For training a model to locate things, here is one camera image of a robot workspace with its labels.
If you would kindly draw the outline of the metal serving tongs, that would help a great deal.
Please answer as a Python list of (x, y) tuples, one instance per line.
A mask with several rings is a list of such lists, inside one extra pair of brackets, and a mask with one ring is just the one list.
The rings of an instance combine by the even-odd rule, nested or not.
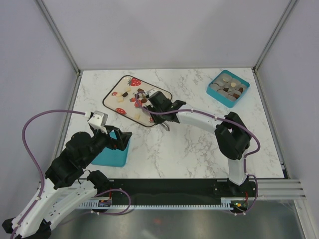
[(161, 125), (166, 131), (170, 131), (170, 126), (166, 122), (161, 123)]

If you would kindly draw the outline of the teal box lid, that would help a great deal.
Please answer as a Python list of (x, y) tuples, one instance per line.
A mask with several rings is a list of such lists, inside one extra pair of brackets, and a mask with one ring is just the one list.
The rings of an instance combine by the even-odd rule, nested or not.
[(104, 148), (103, 151), (91, 162), (91, 164), (96, 166), (122, 168), (127, 162), (128, 149), (129, 144), (124, 151)]

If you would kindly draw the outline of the teal chocolate box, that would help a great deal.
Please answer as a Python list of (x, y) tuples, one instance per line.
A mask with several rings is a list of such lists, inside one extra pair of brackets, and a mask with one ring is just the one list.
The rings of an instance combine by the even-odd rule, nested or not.
[(206, 88), (206, 93), (228, 108), (233, 108), (244, 97), (250, 84), (234, 73), (223, 70)]

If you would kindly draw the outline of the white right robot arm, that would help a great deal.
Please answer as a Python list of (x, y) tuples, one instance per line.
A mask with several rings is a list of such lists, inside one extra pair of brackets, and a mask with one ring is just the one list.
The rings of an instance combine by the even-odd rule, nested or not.
[(228, 159), (228, 191), (232, 196), (240, 196), (246, 190), (244, 153), (250, 146), (251, 135), (240, 117), (234, 113), (221, 117), (192, 108), (186, 102), (172, 102), (159, 90), (146, 93), (155, 124), (166, 121), (187, 124), (215, 135), (220, 152)]

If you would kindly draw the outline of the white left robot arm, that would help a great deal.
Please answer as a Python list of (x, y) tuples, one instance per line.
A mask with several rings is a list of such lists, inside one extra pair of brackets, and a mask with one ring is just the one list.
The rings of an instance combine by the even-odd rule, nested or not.
[(77, 132), (65, 149), (53, 160), (45, 172), (44, 186), (15, 218), (2, 223), (4, 231), (13, 239), (47, 239), (61, 221), (83, 202), (112, 191), (109, 179), (99, 170), (91, 171), (82, 185), (63, 199), (66, 192), (84, 174), (85, 168), (105, 149), (127, 148), (131, 132), (121, 132), (114, 126), (105, 131), (95, 129), (94, 135)]

